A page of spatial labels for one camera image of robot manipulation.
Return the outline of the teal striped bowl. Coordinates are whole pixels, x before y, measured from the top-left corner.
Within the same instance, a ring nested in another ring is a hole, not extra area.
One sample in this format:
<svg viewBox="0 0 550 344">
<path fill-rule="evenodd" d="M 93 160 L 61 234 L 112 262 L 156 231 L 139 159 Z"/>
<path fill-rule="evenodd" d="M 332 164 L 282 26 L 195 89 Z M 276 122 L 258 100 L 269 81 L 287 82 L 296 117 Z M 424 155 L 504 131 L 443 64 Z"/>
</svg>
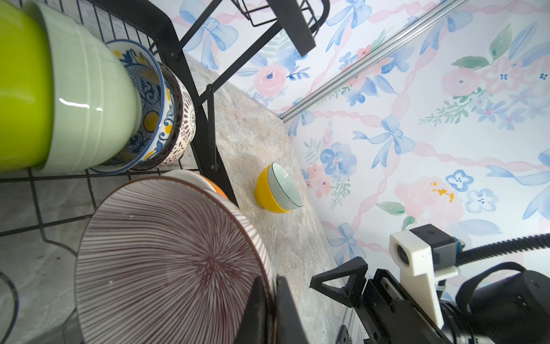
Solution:
<svg viewBox="0 0 550 344">
<path fill-rule="evenodd" d="M 303 206 L 298 188 L 278 163 L 272 163 L 268 167 L 267 179 L 272 195 L 282 209 L 291 211 Z"/>
</svg>

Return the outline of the white maroon patterned bowl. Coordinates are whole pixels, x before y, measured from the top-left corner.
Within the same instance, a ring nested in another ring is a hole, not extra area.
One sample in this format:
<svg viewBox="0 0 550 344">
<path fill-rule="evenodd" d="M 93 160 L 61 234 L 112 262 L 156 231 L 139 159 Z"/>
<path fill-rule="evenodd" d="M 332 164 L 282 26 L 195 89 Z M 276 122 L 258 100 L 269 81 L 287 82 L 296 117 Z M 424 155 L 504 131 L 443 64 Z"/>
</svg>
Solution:
<svg viewBox="0 0 550 344">
<path fill-rule="evenodd" d="M 133 167 L 135 171 L 147 171 L 170 165 L 183 156 L 196 134 L 196 114 L 193 101 L 180 79 L 160 63 L 163 77 L 168 83 L 175 106 L 175 123 L 172 126 L 167 145 L 159 154 Z"/>
</svg>

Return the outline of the orange white bowl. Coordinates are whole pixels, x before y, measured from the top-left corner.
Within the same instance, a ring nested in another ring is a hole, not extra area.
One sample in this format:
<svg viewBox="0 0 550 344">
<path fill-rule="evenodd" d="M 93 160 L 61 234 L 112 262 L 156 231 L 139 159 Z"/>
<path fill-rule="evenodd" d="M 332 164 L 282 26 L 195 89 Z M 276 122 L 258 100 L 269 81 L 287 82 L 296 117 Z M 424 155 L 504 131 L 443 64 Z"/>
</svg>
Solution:
<svg viewBox="0 0 550 344">
<path fill-rule="evenodd" d="M 216 186 L 212 181 L 210 181 L 206 177 L 193 171 L 172 170 L 167 173 L 164 173 L 161 177 L 185 182 L 187 184 L 197 187 L 204 193 L 210 196 L 216 196 L 219 199 L 225 199 L 225 200 L 229 199 L 228 196 L 226 196 L 226 194 L 221 190 L 219 186 Z"/>
</svg>

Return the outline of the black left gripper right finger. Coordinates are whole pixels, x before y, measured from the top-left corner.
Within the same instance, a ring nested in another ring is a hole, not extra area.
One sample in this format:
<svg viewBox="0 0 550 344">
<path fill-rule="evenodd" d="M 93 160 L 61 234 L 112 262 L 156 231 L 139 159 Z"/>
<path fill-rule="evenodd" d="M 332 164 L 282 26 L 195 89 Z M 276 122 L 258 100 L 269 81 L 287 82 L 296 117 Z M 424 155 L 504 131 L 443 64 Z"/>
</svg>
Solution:
<svg viewBox="0 0 550 344">
<path fill-rule="evenodd" d="M 284 276 L 276 277 L 276 340 L 277 344 L 308 344 L 289 283 Z"/>
</svg>

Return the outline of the pink striped bowl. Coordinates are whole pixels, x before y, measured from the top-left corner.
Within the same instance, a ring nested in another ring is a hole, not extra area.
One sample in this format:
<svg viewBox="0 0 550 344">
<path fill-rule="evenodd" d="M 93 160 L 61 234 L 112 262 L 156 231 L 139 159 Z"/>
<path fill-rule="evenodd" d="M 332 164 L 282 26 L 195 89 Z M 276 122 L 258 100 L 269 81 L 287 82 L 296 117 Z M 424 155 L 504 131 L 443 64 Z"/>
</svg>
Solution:
<svg viewBox="0 0 550 344">
<path fill-rule="evenodd" d="M 274 276 L 253 223 L 217 193 L 171 177 L 112 192 L 89 220 L 74 277 L 86 343 L 233 343 L 256 278 Z"/>
</svg>

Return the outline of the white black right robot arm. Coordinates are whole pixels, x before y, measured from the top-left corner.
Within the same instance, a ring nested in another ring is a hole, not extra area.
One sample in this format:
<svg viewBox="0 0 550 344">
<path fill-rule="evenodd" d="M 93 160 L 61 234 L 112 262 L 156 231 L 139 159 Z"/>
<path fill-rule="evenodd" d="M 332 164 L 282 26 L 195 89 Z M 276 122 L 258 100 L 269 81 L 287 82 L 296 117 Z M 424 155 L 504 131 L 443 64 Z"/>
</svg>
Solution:
<svg viewBox="0 0 550 344">
<path fill-rule="evenodd" d="M 352 308 L 368 343 L 548 343 L 549 278 L 505 262 L 440 300 L 443 326 L 386 269 L 366 277 L 361 257 L 316 275 L 310 287 Z"/>
</svg>

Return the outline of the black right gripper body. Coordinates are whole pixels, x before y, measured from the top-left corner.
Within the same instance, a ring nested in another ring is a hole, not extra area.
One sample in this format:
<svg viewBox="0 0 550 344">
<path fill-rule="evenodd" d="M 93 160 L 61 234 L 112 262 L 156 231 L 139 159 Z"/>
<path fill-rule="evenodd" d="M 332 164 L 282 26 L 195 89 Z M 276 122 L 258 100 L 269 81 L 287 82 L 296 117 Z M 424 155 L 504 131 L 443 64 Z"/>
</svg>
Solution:
<svg viewBox="0 0 550 344">
<path fill-rule="evenodd" d="M 337 268 L 348 279 L 337 300 L 353 307 L 371 343 L 450 343 L 432 275 L 396 279 L 386 269 Z"/>
</svg>

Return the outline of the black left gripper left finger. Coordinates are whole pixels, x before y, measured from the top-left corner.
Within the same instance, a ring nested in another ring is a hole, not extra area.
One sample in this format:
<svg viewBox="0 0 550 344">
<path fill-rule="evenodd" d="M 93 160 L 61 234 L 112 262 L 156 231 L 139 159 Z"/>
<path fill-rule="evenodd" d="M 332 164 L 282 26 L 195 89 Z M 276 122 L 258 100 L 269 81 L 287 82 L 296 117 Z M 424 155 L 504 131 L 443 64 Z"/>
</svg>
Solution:
<svg viewBox="0 0 550 344">
<path fill-rule="evenodd" d="M 264 281 L 257 277 L 253 282 L 234 344 L 267 343 L 267 306 Z"/>
</svg>

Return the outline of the blue yellow patterned bowl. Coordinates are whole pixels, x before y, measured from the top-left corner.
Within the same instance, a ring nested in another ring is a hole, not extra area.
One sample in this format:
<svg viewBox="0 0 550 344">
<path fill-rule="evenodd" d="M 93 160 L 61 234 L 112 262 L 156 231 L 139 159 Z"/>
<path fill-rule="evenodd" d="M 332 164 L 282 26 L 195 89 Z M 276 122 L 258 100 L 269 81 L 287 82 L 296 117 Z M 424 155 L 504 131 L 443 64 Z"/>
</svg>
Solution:
<svg viewBox="0 0 550 344">
<path fill-rule="evenodd" d="M 112 175 L 160 155 L 173 133 L 175 104 L 160 63 L 147 48 L 131 40 L 113 40 L 107 47 L 123 64 L 140 100 L 134 136 L 117 155 L 92 168 L 95 173 Z"/>
</svg>

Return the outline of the lime green bowl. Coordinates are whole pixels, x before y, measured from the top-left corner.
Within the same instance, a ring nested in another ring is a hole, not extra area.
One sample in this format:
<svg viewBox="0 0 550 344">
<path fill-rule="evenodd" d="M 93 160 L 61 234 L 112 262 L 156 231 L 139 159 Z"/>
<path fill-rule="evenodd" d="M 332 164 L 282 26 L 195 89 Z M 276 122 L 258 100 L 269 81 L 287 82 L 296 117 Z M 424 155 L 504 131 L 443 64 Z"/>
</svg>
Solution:
<svg viewBox="0 0 550 344">
<path fill-rule="evenodd" d="M 1 2 L 1 172 L 47 159 L 54 117 L 46 32 L 30 15 Z"/>
</svg>

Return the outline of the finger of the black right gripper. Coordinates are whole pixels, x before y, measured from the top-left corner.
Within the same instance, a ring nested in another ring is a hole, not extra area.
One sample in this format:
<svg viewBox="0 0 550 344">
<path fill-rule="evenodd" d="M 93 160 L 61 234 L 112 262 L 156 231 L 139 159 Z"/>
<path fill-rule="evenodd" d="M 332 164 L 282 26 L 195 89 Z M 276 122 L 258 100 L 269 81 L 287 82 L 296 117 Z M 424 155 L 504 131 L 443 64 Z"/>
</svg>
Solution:
<svg viewBox="0 0 550 344">
<path fill-rule="evenodd" d="M 368 264 L 362 257 L 355 257 L 329 271 L 315 275 L 309 287 L 348 308 L 360 301 L 367 283 Z"/>
</svg>

